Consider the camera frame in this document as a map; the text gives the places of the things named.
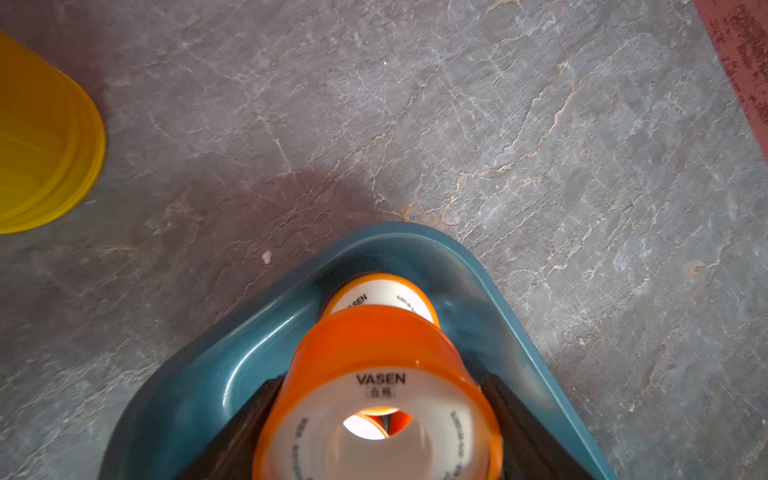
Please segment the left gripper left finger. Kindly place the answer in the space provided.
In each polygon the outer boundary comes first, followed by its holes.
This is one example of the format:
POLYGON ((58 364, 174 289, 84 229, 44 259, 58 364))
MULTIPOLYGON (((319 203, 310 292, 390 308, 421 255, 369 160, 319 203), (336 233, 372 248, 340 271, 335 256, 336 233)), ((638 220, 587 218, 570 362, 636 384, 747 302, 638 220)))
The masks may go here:
POLYGON ((263 383, 175 479, 251 479, 256 444, 284 379, 281 375, 263 383))

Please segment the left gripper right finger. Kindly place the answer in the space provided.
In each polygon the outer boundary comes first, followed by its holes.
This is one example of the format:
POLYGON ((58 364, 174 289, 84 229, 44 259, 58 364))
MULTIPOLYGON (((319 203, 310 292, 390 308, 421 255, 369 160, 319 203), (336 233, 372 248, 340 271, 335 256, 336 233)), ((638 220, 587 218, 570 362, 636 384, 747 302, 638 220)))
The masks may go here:
POLYGON ((593 479, 500 377, 486 374, 481 389, 503 439, 501 479, 593 479))

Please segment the orange tape roll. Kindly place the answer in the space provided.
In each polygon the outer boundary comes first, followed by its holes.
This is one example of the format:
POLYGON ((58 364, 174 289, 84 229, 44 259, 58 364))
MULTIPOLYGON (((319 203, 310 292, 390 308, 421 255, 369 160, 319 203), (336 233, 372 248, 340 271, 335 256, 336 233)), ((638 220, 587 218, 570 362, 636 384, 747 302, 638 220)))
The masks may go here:
POLYGON ((434 324, 396 307, 349 308, 302 339, 259 435, 257 479, 497 479, 496 416, 434 324), (396 408, 410 423, 382 440, 344 421, 396 408))
POLYGON ((365 305, 407 310, 441 328, 435 307, 426 294, 411 281, 388 273, 363 274, 347 282, 326 302, 320 318, 365 305))

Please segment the orange tape roll top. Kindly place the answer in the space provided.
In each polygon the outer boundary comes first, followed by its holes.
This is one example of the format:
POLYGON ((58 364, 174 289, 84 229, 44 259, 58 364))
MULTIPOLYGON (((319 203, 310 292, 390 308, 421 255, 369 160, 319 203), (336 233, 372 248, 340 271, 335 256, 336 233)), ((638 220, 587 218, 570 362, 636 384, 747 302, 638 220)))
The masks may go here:
POLYGON ((326 302, 320 318, 365 305, 407 310, 441 328, 435 307, 426 294, 411 281, 388 273, 363 274, 347 282, 326 302))

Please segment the teal storage box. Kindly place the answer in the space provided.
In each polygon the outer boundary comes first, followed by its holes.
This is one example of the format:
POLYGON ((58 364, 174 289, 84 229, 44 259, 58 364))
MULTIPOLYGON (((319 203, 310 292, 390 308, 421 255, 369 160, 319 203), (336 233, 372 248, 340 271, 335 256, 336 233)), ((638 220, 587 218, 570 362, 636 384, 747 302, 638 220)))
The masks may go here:
POLYGON ((265 382, 285 373, 331 294, 381 272, 421 288, 472 376, 499 377, 597 479, 614 471, 481 263, 432 228, 383 223, 297 266, 165 362, 120 417, 103 479, 172 479, 265 382))

